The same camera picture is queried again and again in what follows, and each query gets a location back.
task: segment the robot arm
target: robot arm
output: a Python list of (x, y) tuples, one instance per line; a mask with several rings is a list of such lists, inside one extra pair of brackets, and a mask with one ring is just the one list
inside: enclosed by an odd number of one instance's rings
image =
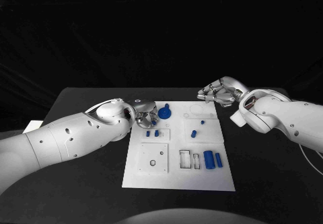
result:
[(231, 120), (242, 127), (267, 133), (273, 128), (283, 131), (287, 138), (323, 153), (323, 106), (309, 102), (293, 102), (274, 90), (250, 91), (231, 77), (211, 83), (198, 95), (199, 99), (218, 102), (222, 107), (240, 102), (240, 109)]
[(0, 194), (32, 172), (79, 158), (110, 141), (123, 139), (134, 122), (152, 128), (157, 121), (154, 102), (139, 99), (124, 102), (118, 98), (35, 131), (0, 140)]

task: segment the black curtain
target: black curtain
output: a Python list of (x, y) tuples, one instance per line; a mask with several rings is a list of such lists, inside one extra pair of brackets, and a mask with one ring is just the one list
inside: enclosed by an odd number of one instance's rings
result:
[(65, 87), (202, 88), (231, 76), (323, 104), (320, 3), (16, 0), (0, 6), (0, 113), (22, 128), (45, 118)]

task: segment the table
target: table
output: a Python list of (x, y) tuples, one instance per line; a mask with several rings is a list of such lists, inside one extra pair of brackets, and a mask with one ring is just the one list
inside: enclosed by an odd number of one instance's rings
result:
[[(198, 101), (201, 88), (66, 88), (43, 125), (124, 98)], [(287, 95), (283, 89), (273, 89)], [(130, 134), (87, 156), (20, 179), (0, 196), (0, 222), (110, 224), (170, 208), (222, 210), (268, 223), (320, 223), (323, 176), (278, 129), (261, 134), (229, 116), (238, 103), (215, 103), (237, 192), (121, 188)]]

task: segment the black table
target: black table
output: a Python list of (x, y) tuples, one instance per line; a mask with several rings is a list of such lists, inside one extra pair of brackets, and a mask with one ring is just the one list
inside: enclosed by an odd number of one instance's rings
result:
[[(199, 101), (201, 88), (66, 88), (43, 124), (123, 98)], [(287, 95), (283, 89), (273, 89)], [(320, 223), (323, 176), (280, 130), (261, 134), (229, 116), (238, 103), (215, 104), (235, 192), (121, 188), (130, 134), (87, 156), (55, 164), (19, 180), (0, 196), (0, 222), (108, 224), (169, 208), (228, 211), (268, 223)]]

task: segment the blue object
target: blue object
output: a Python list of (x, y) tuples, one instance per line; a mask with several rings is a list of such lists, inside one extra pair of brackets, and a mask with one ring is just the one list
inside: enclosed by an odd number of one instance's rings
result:
[(196, 136), (196, 131), (193, 130), (190, 137), (195, 138)]
[(222, 167), (222, 162), (221, 162), (221, 154), (215, 154), (216, 162), (218, 162), (218, 167)]
[(170, 118), (170, 115), (172, 115), (170, 106), (169, 106), (169, 104), (166, 104), (165, 107), (160, 108), (160, 110), (159, 110), (159, 117), (162, 119), (167, 119), (167, 118)]
[(215, 169), (215, 162), (214, 162), (214, 153), (212, 151), (203, 152), (203, 160), (206, 169)]

